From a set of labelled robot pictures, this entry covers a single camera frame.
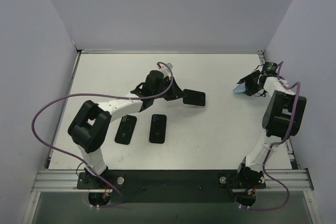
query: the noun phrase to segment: gray floor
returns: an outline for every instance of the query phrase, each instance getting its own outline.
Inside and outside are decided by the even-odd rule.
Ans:
[[[260,192],[256,207],[279,205],[283,192]],[[291,193],[287,206],[276,211],[239,210],[226,204],[123,204],[90,210],[86,193],[41,193],[34,217],[38,223],[312,223],[303,193]]]

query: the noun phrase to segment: black bracket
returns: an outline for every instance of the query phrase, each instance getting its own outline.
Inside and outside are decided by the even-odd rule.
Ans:
[[[108,182],[110,182],[118,190],[123,189],[125,174],[116,174],[116,173],[113,173],[111,170],[108,170],[107,168],[102,174],[100,174],[100,176],[106,179]],[[108,202],[110,202],[112,198],[112,194],[107,193],[110,187],[105,182],[103,182],[100,178],[90,174],[86,169],[85,169],[85,172],[79,174],[78,181],[77,181],[77,189],[84,189],[84,190],[85,189],[90,189],[90,190],[105,189],[105,192],[89,193],[88,199],[89,199],[90,204],[93,206],[96,206],[96,205],[104,206]]]
[[[265,189],[265,180],[262,180],[262,172],[255,172],[245,166],[245,158],[241,163],[238,173],[222,173],[218,176],[221,189],[228,191],[232,201],[236,201],[244,206],[252,206],[256,201],[255,193],[248,193],[250,189]],[[234,189],[240,189],[239,192],[233,192]]]
[[[246,88],[246,91],[244,92],[245,95],[250,97],[258,93],[262,89],[262,87],[258,85],[260,74],[261,74],[260,71],[257,70],[238,81],[237,84],[245,83]]]
[[[89,120],[94,120],[94,123],[91,125]],[[78,111],[70,124],[68,134],[75,144],[80,145],[86,153],[91,153],[103,144],[110,121],[110,113],[89,100]]]
[[[292,113],[293,110],[294,98],[294,95],[274,91],[262,119],[262,128],[266,129],[267,136],[277,136],[281,139],[285,137],[291,117],[289,113]],[[306,103],[307,99],[299,96],[290,136],[295,136],[299,132]]]
[[[235,170],[105,170],[101,176],[112,181],[133,203],[217,203],[233,202],[226,188],[218,186],[219,174],[235,176]],[[79,174],[78,189],[104,189],[106,184],[88,171]],[[91,204],[107,200],[104,192],[90,193]],[[112,192],[111,202],[122,199]]]
[[[169,77],[163,78],[164,75],[158,70],[152,70],[146,77],[146,81],[140,83],[134,90],[131,91],[132,94],[136,94],[139,97],[148,97],[151,95],[159,94],[170,85]],[[173,79],[173,84],[169,90],[164,93],[160,98],[166,101],[172,101],[185,97],[183,91],[178,87],[175,79]],[[143,100],[141,111],[147,109],[153,105],[154,99]]]

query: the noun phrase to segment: smartphone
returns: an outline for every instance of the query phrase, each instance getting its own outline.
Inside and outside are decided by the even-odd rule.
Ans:
[[[118,144],[128,145],[131,142],[137,117],[125,115],[122,117],[114,141]]]
[[[205,93],[195,90],[185,89],[183,90],[185,97],[183,98],[184,104],[205,106]]]
[[[163,144],[166,136],[166,115],[152,115],[151,129],[149,132],[149,142],[154,144]]]

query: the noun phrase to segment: white enclosure wall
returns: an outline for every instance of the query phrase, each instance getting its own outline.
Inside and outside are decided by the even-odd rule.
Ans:
[[[51,0],[79,49],[256,52],[292,0]]]
[[[301,168],[309,168],[323,223],[335,223],[336,2],[293,0],[266,50],[283,65],[289,82],[301,81],[307,106],[292,144]]]
[[[66,93],[77,52],[50,0],[0,0],[0,31],[0,222],[20,223],[48,153],[30,122],[41,106]],[[38,121],[47,142],[61,107]]]

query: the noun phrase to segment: black mounting plate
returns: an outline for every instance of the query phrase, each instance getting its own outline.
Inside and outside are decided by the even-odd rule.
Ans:
[[[106,170],[104,178],[121,191],[127,202],[136,203],[219,203],[233,202],[227,184],[219,178],[234,178],[237,170]],[[118,185],[119,177],[124,183]],[[240,188],[237,184],[231,189]],[[106,184],[91,174],[80,173],[78,189],[104,189]],[[111,202],[119,202],[113,197]]]

